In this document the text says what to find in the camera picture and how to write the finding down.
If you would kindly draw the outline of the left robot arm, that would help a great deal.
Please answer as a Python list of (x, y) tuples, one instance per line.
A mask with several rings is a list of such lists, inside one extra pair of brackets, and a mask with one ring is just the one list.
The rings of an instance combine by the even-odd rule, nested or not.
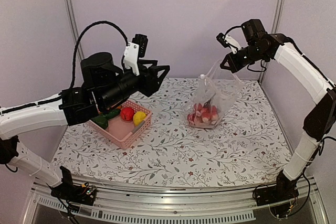
[(123, 68), (113, 64), (112, 55), (99, 52), (80, 63), (83, 84), (70, 87), (44, 100), (1, 109), (1, 164), (9, 164), (57, 187), (67, 200), (78, 195), (71, 172), (54, 168), (29, 150), (19, 139), (22, 133), (53, 126), (73, 126), (119, 106), (136, 92), (150, 97), (170, 70), (156, 60), (139, 59), (137, 53), (123, 55)]

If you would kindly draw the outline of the floral table mat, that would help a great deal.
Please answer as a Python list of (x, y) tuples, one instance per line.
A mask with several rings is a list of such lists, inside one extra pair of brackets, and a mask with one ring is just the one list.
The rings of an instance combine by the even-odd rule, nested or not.
[(291, 157), (271, 106), (256, 81), (247, 80), (215, 129), (190, 127), (184, 106), (196, 79), (166, 79), (136, 103), (152, 111), (152, 124), (126, 150), (90, 124), (69, 127), (52, 160), (76, 175), (117, 182), (183, 187), (268, 183)]

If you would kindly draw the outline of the red toy apple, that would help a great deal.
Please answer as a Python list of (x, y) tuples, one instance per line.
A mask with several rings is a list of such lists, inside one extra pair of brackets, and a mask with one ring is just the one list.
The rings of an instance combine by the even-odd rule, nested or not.
[(131, 107), (123, 107), (120, 116), (124, 121), (132, 121), (135, 112)]

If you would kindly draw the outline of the left aluminium frame post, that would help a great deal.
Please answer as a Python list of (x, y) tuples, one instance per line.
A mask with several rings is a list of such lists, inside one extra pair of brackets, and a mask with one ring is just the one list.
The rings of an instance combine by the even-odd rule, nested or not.
[[(72, 0), (64, 0), (64, 3), (65, 3), (65, 8), (66, 8), (66, 13), (68, 16), (70, 31), (72, 34), (73, 42), (76, 47), (80, 34), (78, 33), (78, 26), (77, 26), (76, 17), (75, 17), (74, 5), (73, 5)], [(75, 86), (76, 66), (77, 66), (76, 60), (78, 59), (79, 61), (81, 61), (84, 59), (83, 49), (82, 49), (80, 42), (78, 43), (78, 46), (76, 49), (77, 49), (76, 54), (73, 55), (72, 57), (72, 79), (70, 83), (71, 87)]]

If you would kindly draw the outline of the aluminium front rail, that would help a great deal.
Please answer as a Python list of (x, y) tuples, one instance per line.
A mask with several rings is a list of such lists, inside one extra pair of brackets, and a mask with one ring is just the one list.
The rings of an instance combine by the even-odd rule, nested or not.
[(161, 187), (76, 176), (96, 186), (91, 206), (59, 201), (36, 180), (24, 223), (330, 223), (313, 177), (298, 181), (293, 213), (281, 217), (290, 201), (259, 206), (255, 186)]

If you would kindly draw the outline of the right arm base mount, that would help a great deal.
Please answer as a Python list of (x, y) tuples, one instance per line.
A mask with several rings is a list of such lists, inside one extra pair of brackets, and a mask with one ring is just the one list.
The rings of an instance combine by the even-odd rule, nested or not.
[(297, 179), (289, 180), (282, 172), (278, 174), (275, 185), (261, 184), (253, 191), (257, 206), (276, 204), (270, 207), (270, 212), (279, 219), (289, 217), (298, 196)]

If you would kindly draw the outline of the clear zip top bag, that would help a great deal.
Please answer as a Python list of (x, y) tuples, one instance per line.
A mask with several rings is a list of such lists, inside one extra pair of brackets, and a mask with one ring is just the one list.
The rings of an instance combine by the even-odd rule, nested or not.
[(244, 84), (231, 71), (221, 69), (219, 66), (221, 62), (216, 61), (208, 73), (198, 77), (197, 89), (184, 107), (186, 119), (195, 103), (214, 105), (219, 109), (219, 121), (215, 125), (217, 127), (237, 100)]

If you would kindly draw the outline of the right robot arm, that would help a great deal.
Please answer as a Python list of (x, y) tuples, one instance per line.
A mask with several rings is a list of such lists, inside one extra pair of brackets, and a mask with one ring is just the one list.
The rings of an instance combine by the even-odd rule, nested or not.
[(277, 176), (278, 181), (283, 181), (271, 190), (271, 196), (276, 201), (282, 201), (291, 194), (289, 182), (303, 174), (335, 123), (335, 83), (301, 52), (292, 38), (266, 32), (261, 20), (250, 19), (238, 27), (246, 39), (247, 46), (244, 48), (228, 32), (216, 37), (223, 47), (231, 49), (220, 68), (237, 73), (258, 61), (274, 60), (301, 83), (316, 105), (304, 119), (303, 133), (291, 160)]

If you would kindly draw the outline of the green toy cucumber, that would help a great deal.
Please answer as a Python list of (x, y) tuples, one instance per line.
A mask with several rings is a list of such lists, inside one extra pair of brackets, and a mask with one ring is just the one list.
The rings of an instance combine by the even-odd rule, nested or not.
[(120, 109), (109, 110), (108, 113), (99, 114), (98, 116), (92, 118), (91, 121), (103, 130), (106, 130), (109, 126), (109, 120), (117, 117), (120, 112)]

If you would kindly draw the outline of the pink plastic basket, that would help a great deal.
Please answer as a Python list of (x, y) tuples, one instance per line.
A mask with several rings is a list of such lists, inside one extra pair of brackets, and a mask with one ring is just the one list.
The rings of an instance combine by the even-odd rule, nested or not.
[(112, 144), (126, 150), (149, 128), (152, 123), (152, 112), (132, 100), (125, 101), (122, 107), (131, 107), (135, 112), (144, 112), (146, 117), (138, 126), (135, 126), (133, 120), (126, 122), (118, 115), (108, 121), (109, 126), (105, 130), (92, 120), (88, 121), (88, 124)]

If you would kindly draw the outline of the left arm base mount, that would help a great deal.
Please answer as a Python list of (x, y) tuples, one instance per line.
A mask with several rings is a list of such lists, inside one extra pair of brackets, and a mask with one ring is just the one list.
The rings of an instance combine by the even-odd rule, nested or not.
[(62, 171), (61, 184), (50, 188), (51, 195), (68, 202), (93, 206), (97, 194), (96, 186), (89, 185), (88, 182), (81, 185), (75, 185), (72, 181), (70, 170), (63, 166), (60, 166), (60, 169)]

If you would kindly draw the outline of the yellow toy pepper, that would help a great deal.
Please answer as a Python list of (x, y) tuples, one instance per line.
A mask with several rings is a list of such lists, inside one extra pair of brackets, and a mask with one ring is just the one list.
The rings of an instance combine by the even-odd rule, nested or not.
[(143, 111), (135, 112), (133, 115), (134, 126), (140, 125), (140, 123), (146, 118), (146, 113)]

